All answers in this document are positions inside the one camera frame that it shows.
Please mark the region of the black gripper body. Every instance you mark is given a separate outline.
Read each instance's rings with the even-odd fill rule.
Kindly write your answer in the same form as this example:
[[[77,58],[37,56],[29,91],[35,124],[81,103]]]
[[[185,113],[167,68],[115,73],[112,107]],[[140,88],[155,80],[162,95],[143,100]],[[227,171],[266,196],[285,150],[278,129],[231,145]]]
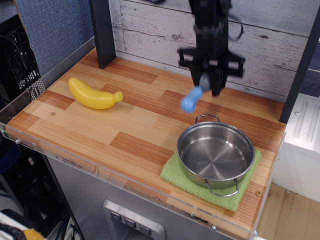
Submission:
[[[194,27],[196,36],[195,48],[179,48],[178,64],[182,67],[192,65],[200,69],[209,68],[211,61],[215,69],[226,71],[228,75],[243,77],[246,59],[229,51],[228,27]]]

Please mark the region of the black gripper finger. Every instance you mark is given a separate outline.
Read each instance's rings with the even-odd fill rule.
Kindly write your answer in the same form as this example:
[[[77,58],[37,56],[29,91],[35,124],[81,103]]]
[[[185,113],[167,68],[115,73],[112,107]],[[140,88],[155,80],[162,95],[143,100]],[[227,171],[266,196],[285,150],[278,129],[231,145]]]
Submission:
[[[221,90],[226,86],[228,70],[226,66],[218,65],[209,68],[211,93],[214,97],[218,96]]]
[[[194,85],[204,87],[207,82],[207,75],[202,65],[192,63],[189,69]]]

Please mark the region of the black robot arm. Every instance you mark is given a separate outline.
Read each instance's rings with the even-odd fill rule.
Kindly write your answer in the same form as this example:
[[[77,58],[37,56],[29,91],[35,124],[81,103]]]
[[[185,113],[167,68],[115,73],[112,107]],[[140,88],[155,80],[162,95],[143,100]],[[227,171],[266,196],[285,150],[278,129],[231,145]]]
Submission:
[[[190,0],[196,47],[180,48],[178,64],[190,70],[195,86],[218,96],[228,76],[243,77],[243,56],[229,50],[230,0]]]

